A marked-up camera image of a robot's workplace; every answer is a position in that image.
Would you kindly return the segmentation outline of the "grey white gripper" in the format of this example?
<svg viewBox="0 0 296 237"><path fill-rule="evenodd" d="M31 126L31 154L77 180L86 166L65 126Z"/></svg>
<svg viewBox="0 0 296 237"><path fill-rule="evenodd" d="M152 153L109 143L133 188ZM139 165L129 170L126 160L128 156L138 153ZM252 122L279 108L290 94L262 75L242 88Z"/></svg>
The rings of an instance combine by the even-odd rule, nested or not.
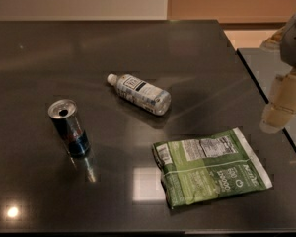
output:
<svg viewBox="0 0 296 237"><path fill-rule="evenodd" d="M284 28L265 39L260 48L270 52L280 51L281 60L296 67L296 12ZM296 116L296 68L286 75L275 77L268 99L259 127L264 133L275 134Z"/></svg>

